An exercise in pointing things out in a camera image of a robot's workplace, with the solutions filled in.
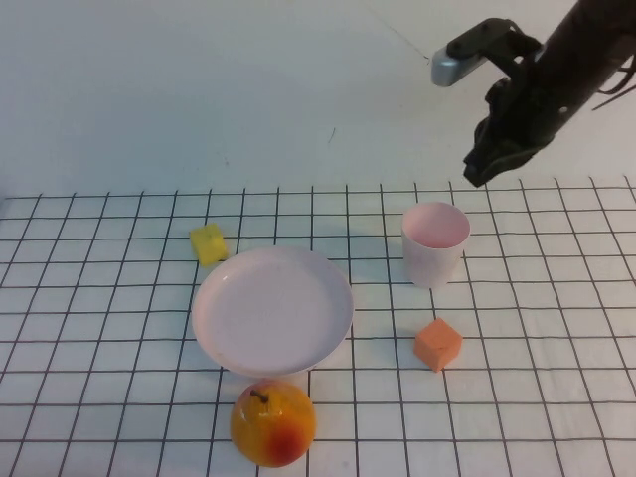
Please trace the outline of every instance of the foam cube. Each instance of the foam cube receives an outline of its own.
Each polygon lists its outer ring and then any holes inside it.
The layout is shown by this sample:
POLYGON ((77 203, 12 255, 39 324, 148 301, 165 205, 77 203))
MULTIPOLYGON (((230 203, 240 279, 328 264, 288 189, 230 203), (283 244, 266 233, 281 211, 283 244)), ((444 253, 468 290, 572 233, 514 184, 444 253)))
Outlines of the foam cube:
POLYGON ((208 224, 190 231, 190 242, 201 266, 228 258, 228 246, 217 224, 208 224))
POLYGON ((444 320, 437 318, 415 337, 415 355, 438 373, 454 360, 461 349, 462 337, 444 320))

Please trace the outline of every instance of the yellow cube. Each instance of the yellow cube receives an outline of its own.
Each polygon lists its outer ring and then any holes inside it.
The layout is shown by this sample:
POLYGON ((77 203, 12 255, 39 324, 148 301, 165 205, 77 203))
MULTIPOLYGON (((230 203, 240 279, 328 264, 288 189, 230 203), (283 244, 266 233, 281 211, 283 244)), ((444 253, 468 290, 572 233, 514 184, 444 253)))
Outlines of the yellow cube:
POLYGON ((202 266, 212 265, 228 258, 228 247, 217 224, 207 224, 190 231, 190 241, 202 266))

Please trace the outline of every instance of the white wall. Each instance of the white wall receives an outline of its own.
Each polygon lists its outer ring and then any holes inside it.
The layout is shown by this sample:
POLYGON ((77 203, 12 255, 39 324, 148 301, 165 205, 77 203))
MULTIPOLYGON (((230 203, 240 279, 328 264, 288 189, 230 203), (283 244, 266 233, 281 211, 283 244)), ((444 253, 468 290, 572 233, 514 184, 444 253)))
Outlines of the white wall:
MULTIPOLYGON (((0 189, 456 177, 500 74, 437 88, 423 56, 490 16, 544 40, 572 4, 0 0, 0 189)), ((634 171, 634 105, 590 104, 524 172, 634 171)))

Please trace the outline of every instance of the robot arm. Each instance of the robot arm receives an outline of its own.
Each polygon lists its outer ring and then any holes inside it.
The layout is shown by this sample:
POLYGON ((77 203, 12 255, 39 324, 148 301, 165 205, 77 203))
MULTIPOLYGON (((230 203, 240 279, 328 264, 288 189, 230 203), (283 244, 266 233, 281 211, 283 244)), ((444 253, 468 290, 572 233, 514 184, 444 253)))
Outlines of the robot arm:
MULTIPOLYGON (((464 176, 480 187, 526 164, 635 54, 634 0, 579 0, 544 45, 501 19, 450 42, 433 57, 435 84, 451 86, 487 60, 507 75, 486 95, 490 114, 475 130, 464 176)), ((626 73, 608 93, 626 85, 636 61, 626 73)))

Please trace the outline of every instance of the orange cube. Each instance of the orange cube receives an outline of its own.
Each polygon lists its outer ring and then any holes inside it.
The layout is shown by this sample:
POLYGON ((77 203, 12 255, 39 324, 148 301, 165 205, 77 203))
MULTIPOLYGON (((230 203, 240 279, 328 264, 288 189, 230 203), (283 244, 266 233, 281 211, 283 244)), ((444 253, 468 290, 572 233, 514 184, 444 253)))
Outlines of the orange cube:
POLYGON ((415 337, 415 355, 436 373, 454 360, 461 348, 461 335, 441 318, 433 320, 415 337))

